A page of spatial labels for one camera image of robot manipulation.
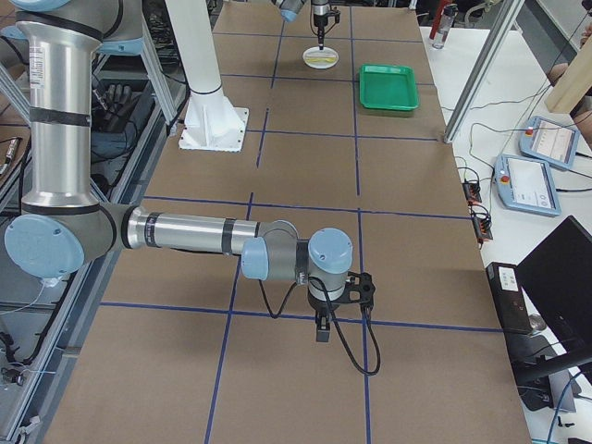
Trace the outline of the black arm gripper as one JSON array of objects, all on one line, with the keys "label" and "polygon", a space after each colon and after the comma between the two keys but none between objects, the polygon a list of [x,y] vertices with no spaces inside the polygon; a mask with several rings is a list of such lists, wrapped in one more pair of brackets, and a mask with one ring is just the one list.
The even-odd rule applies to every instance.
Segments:
[{"label": "black arm gripper", "polygon": [[331,314],[326,301],[321,301],[313,295],[308,296],[308,302],[315,311],[315,328],[317,342],[328,342],[330,336]]}]

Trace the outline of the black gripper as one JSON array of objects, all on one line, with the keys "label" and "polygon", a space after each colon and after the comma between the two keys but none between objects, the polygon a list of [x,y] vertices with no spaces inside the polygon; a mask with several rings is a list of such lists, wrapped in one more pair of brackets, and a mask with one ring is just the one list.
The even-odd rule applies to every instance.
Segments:
[{"label": "black gripper", "polygon": [[336,23],[340,20],[340,11],[330,3],[312,3],[313,23],[317,27],[316,37],[319,49],[323,49],[323,29],[328,26],[329,20]]}]

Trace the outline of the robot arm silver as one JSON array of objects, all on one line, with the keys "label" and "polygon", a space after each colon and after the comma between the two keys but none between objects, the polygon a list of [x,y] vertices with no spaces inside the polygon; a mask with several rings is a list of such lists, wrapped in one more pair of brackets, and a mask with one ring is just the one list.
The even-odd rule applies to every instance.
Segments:
[{"label": "robot arm silver", "polygon": [[[286,22],[294,21],[300,14],[304,0],[273,0],[282,19]],[[309,25],[313,35],[317,39],[320,50],[325,49],[325,38],[332,28],[339,24],[340,11],[332,6],[329,0],[311,0]]]},{"label": "robot arm silver", "polygon": [[316,337],[327,340],[353,287],[352,242],[343,231],[323,228],[302,240],[286,221],[151,213],[93,196],[93,57],[117,44],[141,51],[142,4],[18,1],[16,9],[29,44],[32,187],[6,229],[11,260],[38,278],[58,278],[123,249],[237,256],[247,278],[306,286]]}]

